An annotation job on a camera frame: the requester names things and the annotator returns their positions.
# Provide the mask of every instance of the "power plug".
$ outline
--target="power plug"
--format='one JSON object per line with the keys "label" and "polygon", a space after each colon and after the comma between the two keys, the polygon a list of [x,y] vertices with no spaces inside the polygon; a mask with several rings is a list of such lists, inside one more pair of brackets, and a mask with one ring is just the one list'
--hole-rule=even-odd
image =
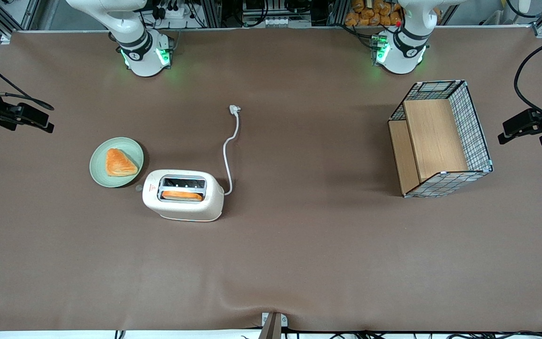
{"label": "power plug", "polygon": [[239,106],[236,106],[236,105],[230,105],[230,114],[231,114],[231,115],[236,115],[236,114],[238,114],[240,111],[241,111],[241,108],[240,108]]}

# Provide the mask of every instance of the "bag of bread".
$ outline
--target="bag of bread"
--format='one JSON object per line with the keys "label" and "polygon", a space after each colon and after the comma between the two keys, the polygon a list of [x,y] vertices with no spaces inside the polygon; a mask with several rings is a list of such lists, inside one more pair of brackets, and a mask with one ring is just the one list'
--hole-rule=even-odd
{"label": "bag of bread", "polygon": [[353,11],[361,13],[365,9],[365,2],[363,0],[351,0],[351,7]]}
{"label": "bag of bread", "polygon": [[438,7],[434,7],[434,12],[436,13],[436,22],[440,24],[440,21],[443,19],[443,11]]}
{"label": "bag of bread", "polygon": [[359,14],[350,12],[346,15],[346,19],[344,19],[344,25],[357,26],[357,23],[359,23]]}
{"label": "bag of bread", "polygon": [[390,13],[390,25],[396,26],[396,23],[400,21],[402,21],[402,19],[400,19],[399,12]]}
{"label": "bag of bread", "polygon": [[390,13],[390,4],[383,0],[374,0],[374,12],[380,15],[388,15]]}
{"label": "bag of bread", "polygon": [[371,19],[372,17],[374,17],[374,10],[371,9],[371,8],[366,8],[364,9],[363,11],[361,11],[361,19]]}
{"label": "bag of bread", "polygon": [[380,25],[390,26],[390,18],[386,15],[380,15]]}
{"label": "bag of bread", "polygon": [[380,15],[376,13],[371,19],[369,19],[370,26],[377,26],[380,23]]}

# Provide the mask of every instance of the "plate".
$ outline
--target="plate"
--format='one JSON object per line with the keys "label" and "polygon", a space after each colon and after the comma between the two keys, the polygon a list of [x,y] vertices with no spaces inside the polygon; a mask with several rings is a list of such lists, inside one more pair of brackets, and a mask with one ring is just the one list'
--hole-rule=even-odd
{"label": "plate", "polygon": [[[111,177],[106,172],[106,153],[110,148],[118,148],[133,161],[137,166],[137,173],[127,177]],[[128,184],[138,176],[143,166],[143,150],[142,147],[133,139],[128,137],[115,137],[105,141],[95,149],[91,160],[89,161],[89,172],[91,178],[103,187],[120,187]]]}

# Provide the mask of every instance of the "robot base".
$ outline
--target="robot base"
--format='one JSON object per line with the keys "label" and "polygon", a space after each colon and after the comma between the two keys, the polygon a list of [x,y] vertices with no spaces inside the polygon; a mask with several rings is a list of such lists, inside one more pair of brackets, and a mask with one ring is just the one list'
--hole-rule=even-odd
{"label": "robot base", "polygon": [[173,57],[175,41],[157,30],[148,32],[152,35],[152,47],[144,54],[142,60],[135,61],[123,54],[127,68],[140,77],[151,77],[164,68],[170,68]]}
{"label": "robot base", "polygon": [[414,57],[406,57],[394,45],[394,34],[383,31],[378,35],[378,51],[372,53],[375,64],[382,65],[388,71],[395,74],[407,74],[415,69],[422,62],[422,56],[426,47],[424,47]]}

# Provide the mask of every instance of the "wooden board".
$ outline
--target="wooden board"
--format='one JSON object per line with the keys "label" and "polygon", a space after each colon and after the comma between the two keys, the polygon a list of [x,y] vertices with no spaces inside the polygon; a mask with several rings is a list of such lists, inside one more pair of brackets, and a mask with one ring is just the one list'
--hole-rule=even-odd
{"label": "wooden board", "polygon": [[408,100],[406,121],[420,182],[442,171],[467,171],[449,100]]}
{"label": "wooden board", "polygon": [[405,120],[391,120],[388,122],[388,127],[394,150],[396,170],[399,173],[400,191],[405,195],[420,184],[409,128]]}

